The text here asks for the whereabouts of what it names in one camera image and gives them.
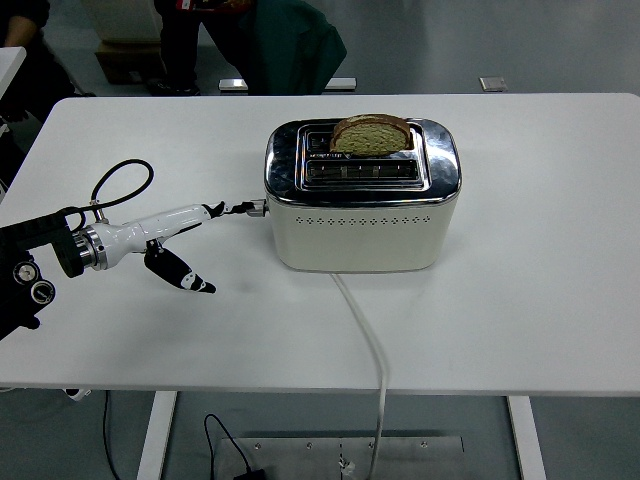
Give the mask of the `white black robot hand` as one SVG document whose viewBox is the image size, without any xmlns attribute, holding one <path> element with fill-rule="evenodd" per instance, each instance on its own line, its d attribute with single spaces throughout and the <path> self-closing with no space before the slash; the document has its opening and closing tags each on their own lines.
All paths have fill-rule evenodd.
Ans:
<svg viewBox="0 0 640 480">
<path fill-rule="evenodd" d="M 193 204 L 120 226 L 96 223 L 87 228 L 84 238 L 91 245 L 94 254 L 91 266 L 96 270 L 113 268 L 126 255 L 140 253 L 146 268 L 170 285 L 182 290 L 213 294 L 216 287 L 202 279 L 184 260 L 168 250 L 163 242 L 224 215 L 263 216 L 265 213 L 264 199 L 233 206 L 223 202 L 215 206 Z"/>
</svg>

